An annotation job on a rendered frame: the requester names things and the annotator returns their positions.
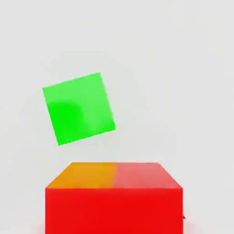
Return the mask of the small red cube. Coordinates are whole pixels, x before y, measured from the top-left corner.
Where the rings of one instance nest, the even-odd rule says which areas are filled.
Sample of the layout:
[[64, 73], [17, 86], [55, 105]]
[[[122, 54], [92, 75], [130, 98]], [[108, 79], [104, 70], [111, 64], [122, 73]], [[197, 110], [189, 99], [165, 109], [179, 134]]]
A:
[[183, 234], [183, 189], [159, 163], [75, 162], [45, 188], [45, 234]]

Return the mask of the small green cube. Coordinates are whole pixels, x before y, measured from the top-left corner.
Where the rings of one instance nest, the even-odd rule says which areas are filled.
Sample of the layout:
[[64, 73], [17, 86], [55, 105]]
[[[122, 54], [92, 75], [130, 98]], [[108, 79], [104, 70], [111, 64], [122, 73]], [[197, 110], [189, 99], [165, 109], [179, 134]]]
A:
[[101, 73], [43, 87], [58, 145], [116, 128]]

